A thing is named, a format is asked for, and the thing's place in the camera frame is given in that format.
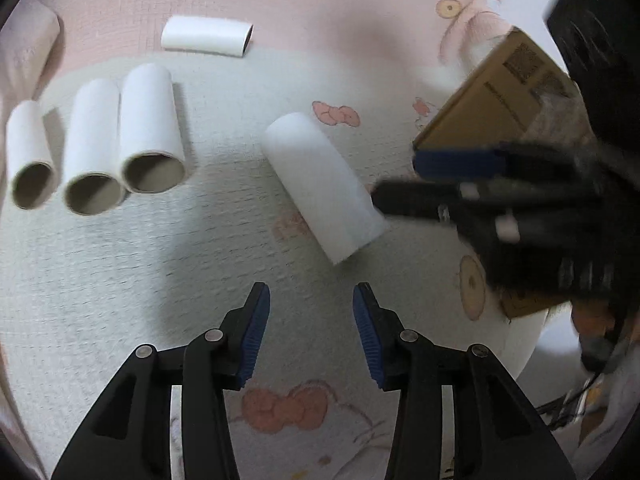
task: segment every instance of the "white cardboard tube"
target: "white cardboard tube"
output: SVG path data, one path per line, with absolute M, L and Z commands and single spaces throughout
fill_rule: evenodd
M 95 215 L 124 197 L 118 180 L 118 87 L 96 79 L 79 89 L 66 135 L 64 200 L 79 215 Z
M 166 191 L 186 176 L 171 74 L 155 63 L 133 69 L 122 87 L 120 174 L 136 193 Z
M 42 205 L 56 189 L 58 176 L 35 101 L 21 102 L 7 121 L 6 172 L 12 200 L 21 209 Z
M 365 187 L 305 114 L 269 126 L 262 150 L 334 265 L 385 231 Z
M 171 50 L 213 52 L 242 57 L 254 26 L 225 18 L 172 16 L 162 31 L 161 44 Z

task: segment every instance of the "metal pin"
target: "metal pin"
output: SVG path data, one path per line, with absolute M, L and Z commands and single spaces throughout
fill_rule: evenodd
M 415 343 L 418 341 L 418 334 L 413 330 L 402 330 L 400 333 L 400 339 L 402 341 L 406 341 L 407 343 Z
M 222 330 L 219 330 L 217 328 L 212 328 L 211 330 L 207 331 L 207 333 L 204 335 L 204 339 L 206 339 L 209 342 L 216 342 L 216 341 L 220 341 L 223 338 L 224 334 L 222 333 Z
M 151 348 L 151 346 L 142 345 L 136 348 L 136 357 L 139 357 L 140 359 L 144 359 L 146 357 L 149 357 L 153 352 L 154 352 L 154 349 Z
M 471 347 L 471 353 L 476 357 L 487 357 L 489 355 L 489 349 L 484 345 L 473 345 Z

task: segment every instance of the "round bolt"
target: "round bolt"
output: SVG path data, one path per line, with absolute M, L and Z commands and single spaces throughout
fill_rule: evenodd
M 216 341 L 220 341 L 223 335 L 224 334 L 222 333 L 222 330 L 219 330 L 217 328 L 212 328 L 211 330 L 207 331 L 207 333 L 204 335 L 204 339 L 213 343 Z
M 484 345 L 473 345 L 471 347 L 471 353 L 476 357 L 487 357 L 489 355 L 489 349 Z
M 418 341 L 418 334 L 413 330 L 402 330 L 400 333 L 400 339 L 402 341 L 406 341 L 407 343 L 415 343 Z
M 136 348 L 136 357 L 140 359 L 144 359 L 145 357 L 149 357 L 154 352 L 154 349 L 149 345 L 142 345 Z

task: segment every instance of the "white cylinder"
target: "white cylinder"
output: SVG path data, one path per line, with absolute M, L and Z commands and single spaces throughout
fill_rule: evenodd
M 124 197 L 118 179 L 118 87 L 96 79 L 74 100 L 66 134 L 63 165 L 64 200 L 79 215 L 95 215 L 117 206 Z
M 254 26 L 225 18 L 172 16 L 162 31 L 161 44 L 171 50 L 213 52 L 242 57 Z
M 186 176 L 171 74 L 155 63 L 133 69 L 122 87 L 120 174 L 136 193 L 166 191 Z
M 21 102 L 7 121 L 6 172 L 12 200 L 21 209 L 42 205 L 56 189 L 58 176 L 35 101 Z
M 365 187 L 306 115 L 275 121 L 262 136 L 262 150 L 334 264 L 385 231 Z

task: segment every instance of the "brown cardboard box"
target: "brown cardboard box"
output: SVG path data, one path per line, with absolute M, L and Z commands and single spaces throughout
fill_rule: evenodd
M 539 113 L 544 93 L 574 97 L 578 89 L 514 28 L 418 135 L 414 148 L 469 148 L 518 139 Z

